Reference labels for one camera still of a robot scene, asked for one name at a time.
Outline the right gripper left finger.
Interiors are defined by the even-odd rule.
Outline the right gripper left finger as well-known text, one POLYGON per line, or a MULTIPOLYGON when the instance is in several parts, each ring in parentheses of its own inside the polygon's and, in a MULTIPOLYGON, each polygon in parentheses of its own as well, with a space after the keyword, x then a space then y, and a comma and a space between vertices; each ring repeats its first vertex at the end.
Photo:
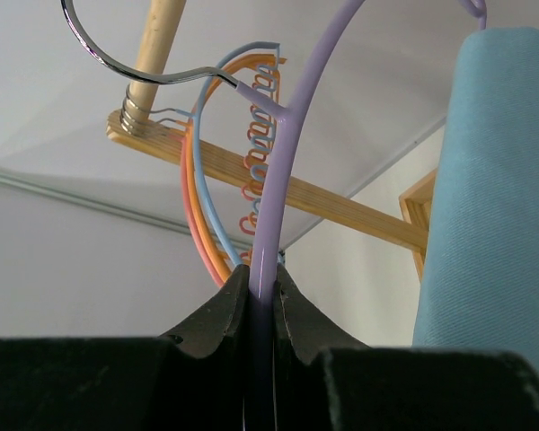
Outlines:
POLYGON ((161 335, 192 359, 239 352, 243 335, 250 268, 238 265, 225 284, 187 318, 161 335))

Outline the blue trousers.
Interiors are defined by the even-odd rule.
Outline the blue trousers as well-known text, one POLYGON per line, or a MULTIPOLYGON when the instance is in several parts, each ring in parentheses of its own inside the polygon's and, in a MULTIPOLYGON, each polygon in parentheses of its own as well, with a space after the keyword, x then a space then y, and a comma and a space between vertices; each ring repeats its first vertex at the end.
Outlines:
POLYGON ((459 51, 413 341, 539 367, 539 30, 479 31, 459 51))

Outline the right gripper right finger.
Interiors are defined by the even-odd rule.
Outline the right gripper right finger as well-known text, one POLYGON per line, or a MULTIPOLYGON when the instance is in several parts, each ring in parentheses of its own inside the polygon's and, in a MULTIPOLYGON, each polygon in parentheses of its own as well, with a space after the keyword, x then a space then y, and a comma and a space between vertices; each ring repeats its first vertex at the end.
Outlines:
POLYGON ((304 296, 282 264, 277 266, 274 325, 280 362, 311 364, 327 349, 368 348, 304 296))

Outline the purple clothes hanger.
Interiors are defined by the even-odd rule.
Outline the purple clothes hanger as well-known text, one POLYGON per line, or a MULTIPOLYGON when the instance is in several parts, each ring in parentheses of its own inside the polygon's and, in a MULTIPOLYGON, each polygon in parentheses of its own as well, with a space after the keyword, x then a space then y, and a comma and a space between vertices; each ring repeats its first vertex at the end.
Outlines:
POLYGON ((288 106, 283 107, 253 90, 219 66, 203 66, 168 75, 151 74, 126 66, 110 57, 87 34, 72 2, 61 4, 66 22, 81 45, 110 70, 144 84, 180 84, 203 77, 216 77, 232 86, 246 100, 277 119, 280 126, 270 156, 261 207, 254 235, 249 278, 250 354, 244 395, 244 427, 247 430, 273 430, 276 427, 273 383, 273 295, 277 280, 278 243, 281 234, 287 187, 296 149, 310 103, 333 50, 351 19, 361 7, 347 1, 334 15, 305 64, 288 106))

